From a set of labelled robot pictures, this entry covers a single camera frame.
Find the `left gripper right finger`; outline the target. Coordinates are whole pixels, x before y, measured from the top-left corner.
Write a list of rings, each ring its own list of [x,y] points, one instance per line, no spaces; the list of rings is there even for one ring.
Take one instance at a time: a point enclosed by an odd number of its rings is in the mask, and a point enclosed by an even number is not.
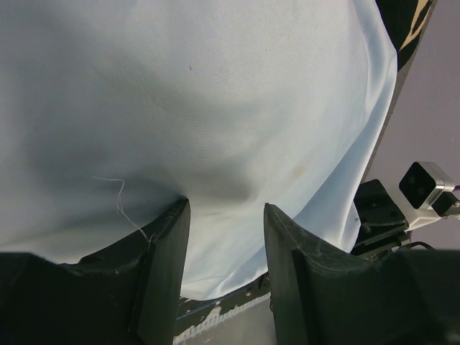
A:
[[[459,253],[399,250],[377,262],[344,252],[264,207],[279,344],[457,344]]]

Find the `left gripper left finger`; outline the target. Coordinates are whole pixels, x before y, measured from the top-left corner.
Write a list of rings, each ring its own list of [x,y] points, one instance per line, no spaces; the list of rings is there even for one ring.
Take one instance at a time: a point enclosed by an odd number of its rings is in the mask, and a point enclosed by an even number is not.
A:
[[[181,200],[77,264],[1,254],[3,344],[171,344],[190,229]]]

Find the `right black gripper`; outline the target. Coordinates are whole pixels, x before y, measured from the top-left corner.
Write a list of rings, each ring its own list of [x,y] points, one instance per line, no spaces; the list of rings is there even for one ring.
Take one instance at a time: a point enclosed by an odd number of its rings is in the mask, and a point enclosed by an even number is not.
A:
[[[354,197],[360,220],[354,256],[387,256],[408,247],[408,221],[379,180],[362,183]]]

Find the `light blue pillowcase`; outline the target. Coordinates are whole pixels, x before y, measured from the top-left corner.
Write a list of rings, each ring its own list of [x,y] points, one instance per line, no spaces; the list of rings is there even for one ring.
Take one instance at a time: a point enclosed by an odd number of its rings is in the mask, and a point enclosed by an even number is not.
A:
[[[184,297],[266,271],[266,203],[349,252],[396,77],[375,1],[3,1],[1,250],[74,263],[187,198]]]

